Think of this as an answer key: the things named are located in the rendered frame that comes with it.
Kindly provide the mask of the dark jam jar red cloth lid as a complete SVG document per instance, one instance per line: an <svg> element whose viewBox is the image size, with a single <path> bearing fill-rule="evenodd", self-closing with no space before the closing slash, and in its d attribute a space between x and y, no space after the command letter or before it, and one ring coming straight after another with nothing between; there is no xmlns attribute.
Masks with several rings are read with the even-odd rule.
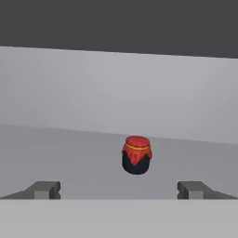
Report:
<svg viewBox="0 0 238 238"><path fill-rule="evenodd" d="M148 138L128 136L122 148L122 167L132 175L145 174L151 163L152 146Z"/></svg>

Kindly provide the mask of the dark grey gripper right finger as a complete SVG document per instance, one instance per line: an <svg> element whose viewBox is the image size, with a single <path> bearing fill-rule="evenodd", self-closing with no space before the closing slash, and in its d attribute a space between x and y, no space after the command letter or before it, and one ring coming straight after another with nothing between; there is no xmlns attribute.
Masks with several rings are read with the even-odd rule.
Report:
<svg viewBox="0 0 238 238"><path fill-rule="evenodd" d="M199 199L237 199L237 197L217 192L206 186L202 181L179 181L178 198L187 200Z"/></svg>

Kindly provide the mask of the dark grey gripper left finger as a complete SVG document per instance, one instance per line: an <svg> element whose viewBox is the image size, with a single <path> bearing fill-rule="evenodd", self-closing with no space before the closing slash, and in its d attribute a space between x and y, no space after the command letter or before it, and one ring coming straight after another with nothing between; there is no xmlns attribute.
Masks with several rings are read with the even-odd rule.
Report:
<svg viewBox="0 0 238 238"><path fill-rule="evenodd" d="M3 199L59 199L60 182L59 181L36 181L24 191L11 193L3 196Z"/></svg>

